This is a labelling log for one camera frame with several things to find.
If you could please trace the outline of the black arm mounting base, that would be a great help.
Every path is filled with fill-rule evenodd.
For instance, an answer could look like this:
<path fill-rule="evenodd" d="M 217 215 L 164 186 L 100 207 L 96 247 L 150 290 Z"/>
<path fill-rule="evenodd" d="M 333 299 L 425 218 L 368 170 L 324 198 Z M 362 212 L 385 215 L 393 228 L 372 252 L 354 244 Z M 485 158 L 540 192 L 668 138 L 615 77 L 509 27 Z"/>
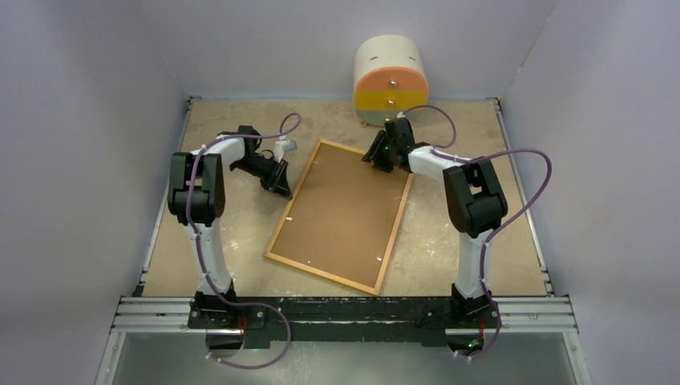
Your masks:
<path fill-rule="evenodd" d="M 229 314 L 193 311 L 188 328 L 211 334 L 233 332 L 247 349 L 267 348 L 274 341 L 413 342 L 479 351 L 485 333 L 498 327 L 500 312 L 490 305 L 461 314 L 452 296 L 416 297 L 237 297 L 241 309 Z"/>

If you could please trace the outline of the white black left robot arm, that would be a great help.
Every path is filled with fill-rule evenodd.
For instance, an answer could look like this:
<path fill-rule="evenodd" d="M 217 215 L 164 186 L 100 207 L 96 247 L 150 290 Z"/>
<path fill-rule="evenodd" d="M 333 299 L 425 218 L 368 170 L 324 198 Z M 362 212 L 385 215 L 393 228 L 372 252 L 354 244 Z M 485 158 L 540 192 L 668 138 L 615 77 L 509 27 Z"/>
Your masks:
<path fill-rule="evenodd" d="M 222 249 L 220 219 L 226 207 L 224 169 L 239 169 L 256 177 L 267 192 L 290 200 L 288 162 L 259 153 L 265 137 L 241 125 L 192 152 L 175 152 L 170 159 L 169 212 L 184 226 L 199 270 L 192 308 L 220 328 L 234 325 L 241 305 L 233 288 Z"/>

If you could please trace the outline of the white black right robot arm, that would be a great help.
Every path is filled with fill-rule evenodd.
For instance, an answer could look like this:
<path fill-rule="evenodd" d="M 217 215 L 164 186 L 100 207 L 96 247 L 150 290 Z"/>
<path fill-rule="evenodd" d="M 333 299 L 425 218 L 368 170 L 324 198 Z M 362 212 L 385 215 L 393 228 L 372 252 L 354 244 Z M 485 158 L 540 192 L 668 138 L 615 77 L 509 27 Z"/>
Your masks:
<path fill-rule="evenodd" d="M 459 232 L 459 260 L 452 289 L 450 315 L 460 326 L 470 326 L 491 302 L 486 257 L 491 251 L 488 237 L 508 213 L 508 203 L 490 160 L 469 160 L 417 143 L 411 122 L 405 117 L 387 120 L 362 161 L 373 168 L 394 168 L 427 176 L 443 184 L 447 213 Z"/>

